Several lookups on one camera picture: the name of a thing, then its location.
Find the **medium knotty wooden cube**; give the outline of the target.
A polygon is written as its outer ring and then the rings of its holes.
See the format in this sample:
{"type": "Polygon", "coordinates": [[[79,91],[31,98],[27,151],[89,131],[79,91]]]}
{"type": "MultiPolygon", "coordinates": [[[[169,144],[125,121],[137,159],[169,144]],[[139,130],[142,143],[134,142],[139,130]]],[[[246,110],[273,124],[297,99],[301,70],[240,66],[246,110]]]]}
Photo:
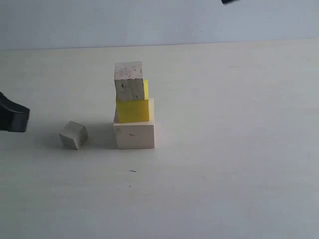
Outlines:
{"type": "Polygon", "coordinates": [[[145,100],[145,84],[141,61],[115,63],[114,83],[120,102],[145,100]]]}

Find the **small pale wooden cube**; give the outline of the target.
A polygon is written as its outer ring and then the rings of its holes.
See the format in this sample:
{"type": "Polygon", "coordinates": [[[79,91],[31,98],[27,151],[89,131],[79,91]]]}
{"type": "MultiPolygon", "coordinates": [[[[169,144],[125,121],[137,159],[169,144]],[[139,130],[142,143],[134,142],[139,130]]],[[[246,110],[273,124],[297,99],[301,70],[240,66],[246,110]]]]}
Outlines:
{"type": "Polygon", "coordinates": [[[85,125],[69,121],[59,132],[63,145],[67,148],[78,150],[88,139],[85,125]]]}

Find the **yellow cube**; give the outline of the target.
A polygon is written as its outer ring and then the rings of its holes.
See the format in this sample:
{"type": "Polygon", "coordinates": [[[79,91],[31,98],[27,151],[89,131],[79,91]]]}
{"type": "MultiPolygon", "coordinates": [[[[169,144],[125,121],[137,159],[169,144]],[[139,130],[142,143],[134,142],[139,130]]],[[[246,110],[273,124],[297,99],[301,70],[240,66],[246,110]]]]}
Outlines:
{"type": "Polygon", "coordinates": [[[120,123],[150,121],[149,83],[144,82],[145,100],[120,102],[116,99],[118,120],[120,123]]]}

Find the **large pale wooden cube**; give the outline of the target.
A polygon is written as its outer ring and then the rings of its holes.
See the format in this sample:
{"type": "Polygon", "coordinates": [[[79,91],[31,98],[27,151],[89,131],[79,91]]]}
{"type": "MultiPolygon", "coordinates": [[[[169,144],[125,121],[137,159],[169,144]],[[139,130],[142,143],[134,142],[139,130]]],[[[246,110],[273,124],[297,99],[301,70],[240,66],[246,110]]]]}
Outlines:
{"type": "Polygon", "coordinates": [[[118,149],[155,148],[155,106],[154,98],[149,100],[150,120],[120,123],[115,109],[113,130],[118,149]]]}

